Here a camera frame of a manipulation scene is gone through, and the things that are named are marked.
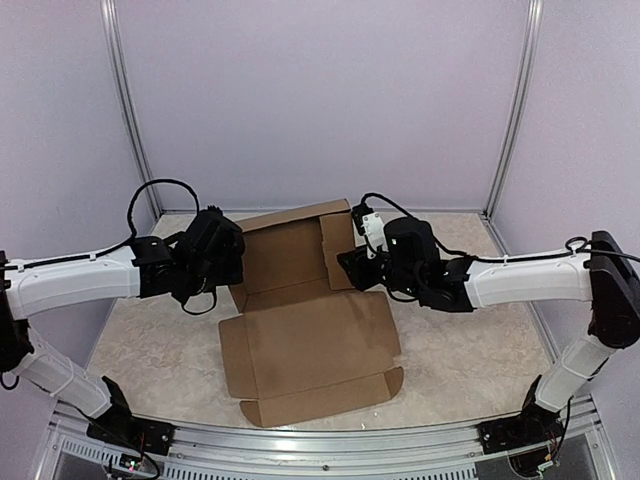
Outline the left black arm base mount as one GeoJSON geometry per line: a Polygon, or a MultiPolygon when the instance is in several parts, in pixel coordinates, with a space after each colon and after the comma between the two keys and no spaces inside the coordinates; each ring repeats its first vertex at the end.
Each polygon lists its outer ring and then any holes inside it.
{"type": "Polygon", "coordinates": [[[167,456],[175,430],[171,423],[140,417],[89,419],[86,435],[138,452],[167,456]]]}

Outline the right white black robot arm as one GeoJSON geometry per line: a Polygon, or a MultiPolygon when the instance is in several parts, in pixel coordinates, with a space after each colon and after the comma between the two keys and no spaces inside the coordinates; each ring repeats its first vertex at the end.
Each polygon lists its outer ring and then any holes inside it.
{"type": "Polygon", "coordinates": [[[616,351],[639,340],[636,259],[607,231],[529,256],[451,253],[444,259],[426,221],[405,216],[383,222],[373,212],[354,221],[365,243],[338,254],[337,261],[359,291],[381,285],[404,302],[448,313],[546,300],[590,303],[587,329],[534,381],[513,419],[511,433],[520,443],[535,442],[616,351]]]}

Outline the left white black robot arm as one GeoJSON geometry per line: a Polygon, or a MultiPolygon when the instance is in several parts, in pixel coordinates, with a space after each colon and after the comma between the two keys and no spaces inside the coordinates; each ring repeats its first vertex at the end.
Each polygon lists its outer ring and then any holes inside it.
{"type": "Polygon", "coordinates": [[[121,445],[140,434],[118,384],[88,373],[29,325],[33,315],[97,300],[170,295],[180,305],[243,280],[241,227],[218,208],[199,211],[165,239],[133,236],[100,252],[1,260],[1,371],[75,407],[121,445]]]}

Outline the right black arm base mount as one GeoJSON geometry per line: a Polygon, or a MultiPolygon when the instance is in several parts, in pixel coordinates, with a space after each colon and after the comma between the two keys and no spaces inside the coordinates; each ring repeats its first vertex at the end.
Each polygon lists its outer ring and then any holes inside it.
{"type": "Polygon", "coordinates": [[[549,440],[559,440],[564,426],[556,418],[521,414],[481,422],[477,432],[485,455],[518,449],[549,440]]]}

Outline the brown cardboard box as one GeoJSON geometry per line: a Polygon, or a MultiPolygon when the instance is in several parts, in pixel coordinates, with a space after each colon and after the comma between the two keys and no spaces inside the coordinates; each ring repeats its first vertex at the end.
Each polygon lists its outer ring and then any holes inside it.
{"type": "Polygon", "coordinates": [[[393,399],[404,370],[385,293],[352,287],[345,199],[243,219],[238,316],[218,324],[228,392],[254,426],[280,427],[393,399]]]}

